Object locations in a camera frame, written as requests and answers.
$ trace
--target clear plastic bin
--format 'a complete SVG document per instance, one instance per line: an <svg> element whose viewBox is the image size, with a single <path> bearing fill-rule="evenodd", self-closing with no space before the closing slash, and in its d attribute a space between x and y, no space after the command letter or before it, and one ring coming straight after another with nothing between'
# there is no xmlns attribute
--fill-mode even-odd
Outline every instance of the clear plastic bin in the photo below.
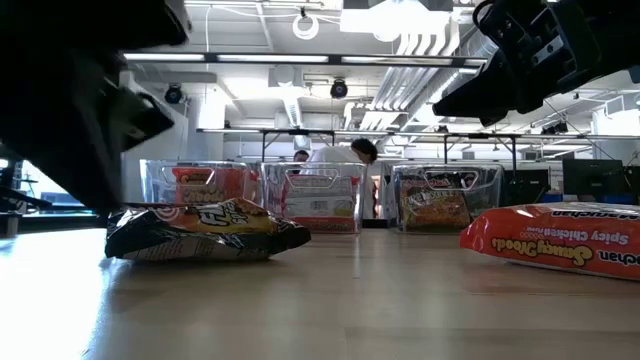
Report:
<svg viewBox="0 0 640 360"><path fill-rule="evenodd" d="M364 164L265 163L263 206L312 232L359 233L366 179Z"/></svg>
<svg viewBox="0 0 640 360"><path fill-rule="evenodd" d="M397 165L393 167L398 228L404 232L457 231L498 207L500 165Z"/></svg>
<svg viewBox="0 0 640 360"><path fill-rule="evenodd" d="M255 201L258 173L226 161L140 160L147 203L213 204L232 198Z"/></svg>

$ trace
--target snack bag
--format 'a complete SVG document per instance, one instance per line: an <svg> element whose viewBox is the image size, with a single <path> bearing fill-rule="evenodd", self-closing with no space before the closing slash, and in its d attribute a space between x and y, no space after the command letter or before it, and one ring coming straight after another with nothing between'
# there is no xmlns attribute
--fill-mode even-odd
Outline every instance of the snack bag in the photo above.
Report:
<svg viewBox="0 0 640 360"><path fill-rule="evenodd" d="M135 205L109 219L107 257L130 260L264 260L304 245L309 230L258 205Z"/></svg>
<svg viewBox="0 0 640 360"><path fill-rule="evenodd" d="M358 185L359 179L349 176L288 175L279 208L314 232L352 233Z"/></svg>
<svg viewBox="0 0 640 360"><path fill-rule="evenodd" d="M471 222L457 174L400 179L400 225L405 231L462 229Z"/></svg>
<svg viewBox="0 0 640 360"><path fill-rule="evenodd" d="M176 204L214 204L245 195L245 171L241 169L176 167Z"/></svg>
<svg viewBox="0 0 640 360"><path fill-rule="evenodd" d="M463 248L527 265L640 280L640 207L595 203L487 210Z"/></svg>

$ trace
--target wooden table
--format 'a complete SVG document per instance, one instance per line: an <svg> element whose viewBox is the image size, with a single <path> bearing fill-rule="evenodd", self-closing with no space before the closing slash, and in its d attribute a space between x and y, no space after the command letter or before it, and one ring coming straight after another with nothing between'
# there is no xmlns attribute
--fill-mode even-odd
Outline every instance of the wooden table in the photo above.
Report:
<svg viewBox="0 0 640 360"><path fill-rule="evenodd" d="M640 283L455 236L315 236L254 264L104 259L104 232L0 242L0 359L638 359Z"/></svg>

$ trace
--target red noodle package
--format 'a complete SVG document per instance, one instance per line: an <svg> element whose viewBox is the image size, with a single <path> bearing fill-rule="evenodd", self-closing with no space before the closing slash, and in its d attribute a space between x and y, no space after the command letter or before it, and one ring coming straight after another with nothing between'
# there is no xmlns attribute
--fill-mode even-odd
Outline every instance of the red noodle package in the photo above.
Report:
<svg viewBox="0 0 640 360"><path fill-rule="evenodd" d="M460 245L510 261L640 280L640 207L594 203L487 210Z"/></svg>

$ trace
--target computer monitor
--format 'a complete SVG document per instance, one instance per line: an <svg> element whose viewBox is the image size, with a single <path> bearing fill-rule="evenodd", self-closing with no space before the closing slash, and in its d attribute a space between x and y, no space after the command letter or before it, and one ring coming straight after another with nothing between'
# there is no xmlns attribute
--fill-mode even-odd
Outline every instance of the computer monitor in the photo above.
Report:
<svg viewBox="0 0 640 360"><path fill-rule="evenodd" d="M518 170L516 181L513 181L513 171L504 173L505 205L536 204L549 191L549 171Z"/></svg>
<svg viewBox="0 0 640 360"><path fill-rule="evenodd" d="M629 187L621 160L562 160L564 193L569 195L625 195Z"/></svg>
<svg viewBox="0 0 640 360"><path fill-rule="evenodd" d="M516 179L519 183L526 183L529 185L549 185L549 170L536 169L536 170L518 170L516 173ZM513 170L506 170L504 172L504 181L510 184L513 181Z"/></svg>

